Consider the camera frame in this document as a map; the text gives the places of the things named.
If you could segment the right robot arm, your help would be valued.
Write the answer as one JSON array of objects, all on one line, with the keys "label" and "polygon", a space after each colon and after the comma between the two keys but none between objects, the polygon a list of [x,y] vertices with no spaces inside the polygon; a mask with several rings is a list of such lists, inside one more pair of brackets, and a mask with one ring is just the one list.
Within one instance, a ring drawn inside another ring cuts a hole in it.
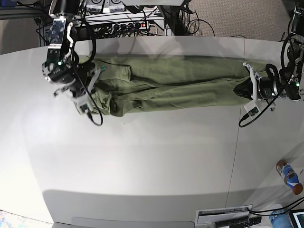
[{"label": "right robot arm", "polygon": [[81,62],[75,51],[78,22],[88,23],[80,12],[82,0],[54,0],[49,9],[53,23],[48,33],[47,59],[42,64],[42,74],[46,81],[56,85],[54,96],[65,94],[81,114],[90,114],[97,105],[91,92],[101,73],[94,62],[96,39],[93,29],[88,27],[92,39],[92,53],[88,60]]}]

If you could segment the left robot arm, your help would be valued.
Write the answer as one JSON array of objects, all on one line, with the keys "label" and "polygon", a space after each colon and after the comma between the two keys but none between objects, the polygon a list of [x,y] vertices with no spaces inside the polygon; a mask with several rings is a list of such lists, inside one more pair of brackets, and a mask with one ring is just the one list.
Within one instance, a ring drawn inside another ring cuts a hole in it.
[{"label": "left robot arm", "polygon": [[261,76],[249,63],[243,63],[250,78],[234,89],[236,95],[250,100],[244,105],[246,114],[242,121],[258,118],[265,111],[264,101],[266,108],[274,110],[276,99],[287,97],[298,102],[304,97],[304,2],[295,0],[294,3],[280,54],[281,69],[266,64],[266,76]]}]

